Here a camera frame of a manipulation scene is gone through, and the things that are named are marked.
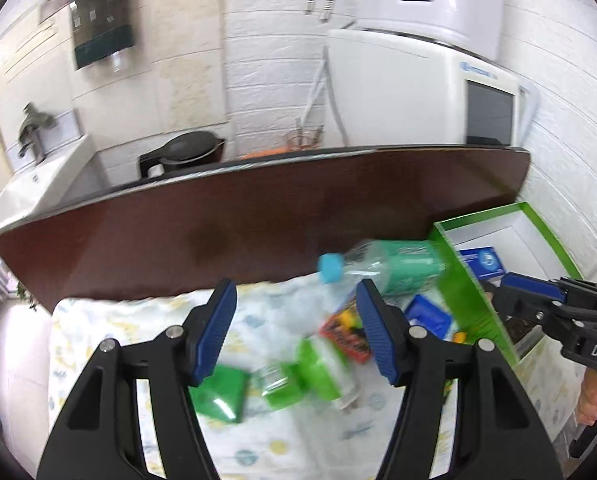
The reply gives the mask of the person right hand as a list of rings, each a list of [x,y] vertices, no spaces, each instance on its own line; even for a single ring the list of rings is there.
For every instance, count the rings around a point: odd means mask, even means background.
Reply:
[[[597,370],[585,370],[575,417],[577,422],[584,426],[593,426],[597,422]]]

